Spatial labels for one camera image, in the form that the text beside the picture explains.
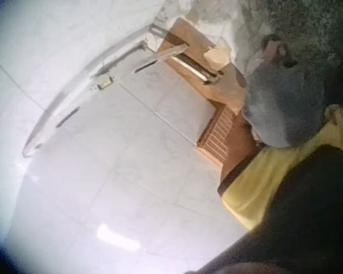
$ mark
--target white tiled floor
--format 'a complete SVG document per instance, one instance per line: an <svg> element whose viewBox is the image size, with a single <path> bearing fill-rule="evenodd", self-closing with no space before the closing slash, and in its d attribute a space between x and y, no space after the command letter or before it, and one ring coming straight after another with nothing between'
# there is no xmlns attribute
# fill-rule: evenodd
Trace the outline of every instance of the white tiled floor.
<svg viewBox="0 0 343 274"><path fill-rule="evenodd" d="M6 241L27 269L184 273L245 233L218 197L220 169L185 136L199 134L211 106L159 68L150 80L155 67L134 75L140 86L130 77L105 89L33 158ZM102 226L110 242L98 237Z"/></svg>

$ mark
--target yellow shirt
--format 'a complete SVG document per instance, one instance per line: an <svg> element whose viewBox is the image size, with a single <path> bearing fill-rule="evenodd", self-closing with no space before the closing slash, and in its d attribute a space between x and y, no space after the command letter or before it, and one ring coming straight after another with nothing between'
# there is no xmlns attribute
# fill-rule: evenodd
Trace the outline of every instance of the yellow shirt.
<svg viewBox="0 0 343 274"><path fill-rule="evenodd" d="M284 177L299 162L324 144L343 150L343 108L329 106L325 119L323 128L300 147L263 148L222 194L224 205L246 228L262 221Z"/></svg>

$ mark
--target bathroom floor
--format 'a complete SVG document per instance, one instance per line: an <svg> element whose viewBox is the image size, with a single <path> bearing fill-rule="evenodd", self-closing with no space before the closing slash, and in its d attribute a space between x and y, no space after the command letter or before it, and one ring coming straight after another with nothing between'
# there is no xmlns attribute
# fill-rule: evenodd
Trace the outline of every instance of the bathroom floor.
<svg viewBox="0 0 343 274"><path fill-rule="evenodd" d="M184 273L246 231L196 142L214 107L164 63L102 91L31 161L6 248L38 273Z"/></svg>

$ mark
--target wooden vent grille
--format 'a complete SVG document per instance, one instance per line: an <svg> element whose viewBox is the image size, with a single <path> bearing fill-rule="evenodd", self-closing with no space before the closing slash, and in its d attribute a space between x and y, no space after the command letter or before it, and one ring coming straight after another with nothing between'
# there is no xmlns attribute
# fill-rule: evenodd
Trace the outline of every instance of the wooden vent grille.
<svg viewBox="0 0 343 274"><path fill-rule="evenodd" d="M197 147L213 162L222 166L228 154L225 140L236 116L227 105L216 106L217 110L198 140Z"/></svg>

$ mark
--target fluorescent light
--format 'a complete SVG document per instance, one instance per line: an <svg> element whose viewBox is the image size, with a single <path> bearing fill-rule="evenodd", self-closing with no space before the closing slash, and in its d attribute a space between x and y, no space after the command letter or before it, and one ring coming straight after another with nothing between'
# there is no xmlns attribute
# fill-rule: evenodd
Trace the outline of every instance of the fluorescent light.
<svg viewBox="0 0 343 274"><path fill-rule="evenodd" d="M128 239L121 235L118 235L111 230L105 224L102 224L97 231L97 237L109 244L115 245L117 247L124 248L128 251L135 252L140 249L141 245L139 242Z"/></svg>

